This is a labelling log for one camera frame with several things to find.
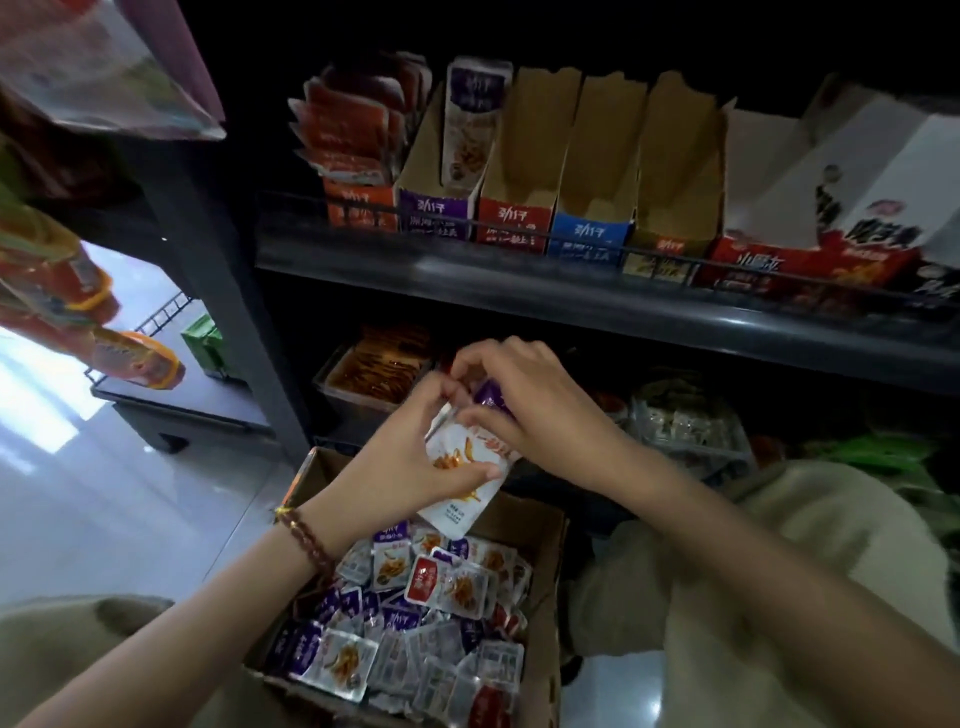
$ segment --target person's left hand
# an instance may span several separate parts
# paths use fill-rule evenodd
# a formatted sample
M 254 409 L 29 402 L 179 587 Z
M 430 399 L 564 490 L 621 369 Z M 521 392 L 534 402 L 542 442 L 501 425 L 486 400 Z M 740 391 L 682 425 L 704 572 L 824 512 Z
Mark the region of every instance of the person's left hand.
M 336 508 L 338 525 L 352 543 L 500 476 L 493 463 L 468 463 L 451 470 L 433 467 L 423 438 L 448 401 L 454 406 L 471 404 L 460 382 L 439 372 L 425 376 L 343 472 L 303 506 L 304 515 L 310 509 Z

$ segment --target forearm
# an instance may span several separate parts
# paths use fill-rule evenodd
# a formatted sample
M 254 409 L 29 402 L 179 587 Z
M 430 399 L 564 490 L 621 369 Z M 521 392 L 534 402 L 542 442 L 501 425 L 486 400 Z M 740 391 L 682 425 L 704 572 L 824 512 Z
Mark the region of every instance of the forearm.
M 656 487 L 645 483 L 656 479 Z M 787 664 L 845 716 L 869 725 L 960 718 L 960 663 L 923 630 L 649 449 L 609 493 L 741 606 Z
M 354 539 L 344 489 L 301 512 L 331 555 Z M 296 540 L 273 527 L 236 562 L 40 705 L 22 728 L 183 725 L 313 574 Z

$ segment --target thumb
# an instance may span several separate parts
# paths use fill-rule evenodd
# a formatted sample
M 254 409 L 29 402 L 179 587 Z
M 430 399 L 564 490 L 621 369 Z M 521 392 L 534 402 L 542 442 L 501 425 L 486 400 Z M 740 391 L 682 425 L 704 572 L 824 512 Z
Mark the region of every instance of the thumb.
M 473 404 L 460 410 L 457 413 L 456 420 L 467 427 L 480 425 L 503 440 L 511 448 L 523 454 L 523 445 L 526 439 L 523 430 L 520 429 L 516 420 L 503 412 L 483 404 Z
M 459 468 L 437 470 L 440 490 L 447 497 L 465 496 L 484 483 L 503 477 L 503 471 L 494 463 L 466 463 Z

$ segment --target white tile floor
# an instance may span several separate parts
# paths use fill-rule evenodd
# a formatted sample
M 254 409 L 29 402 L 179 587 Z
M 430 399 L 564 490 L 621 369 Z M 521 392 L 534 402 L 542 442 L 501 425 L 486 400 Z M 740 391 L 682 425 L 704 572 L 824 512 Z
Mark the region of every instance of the white tile floor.
M 176 287 L 148 263 L 92 256 L 133 328 Z M 41 595 L 181 599 L 269 525 L 294 470 L 241 450 L 147 447 L 89 394 L 83 365 L 0 329 L 0 603 Z M 659 653 L 587 660 L 562 725 L 652 726 Z

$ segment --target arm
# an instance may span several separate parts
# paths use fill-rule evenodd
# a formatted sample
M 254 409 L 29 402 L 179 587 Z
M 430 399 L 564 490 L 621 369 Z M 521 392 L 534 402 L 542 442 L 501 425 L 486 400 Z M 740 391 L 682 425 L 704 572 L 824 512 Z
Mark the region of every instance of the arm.
M 616 500 L 727 589 L 787 663 L 843 716 L 875 726 L 960 723 L 960 660 L 859 584 L 772 533 L 620 432 L 543 343 L 462 350 L 451 374 L 489 374 L 516 420 L 478 407 L 465 423 L 545 470 Z
M 445 497 L 496 477 L 490 464 L 431 467 L 423 447 L 447 400 L 467 401 L 448 377 L 430 375 L 344 471 L 300 512 L 334 558 Z M 184 725 L 313 575 L 284 526 L 37 707 L 21 728 Z

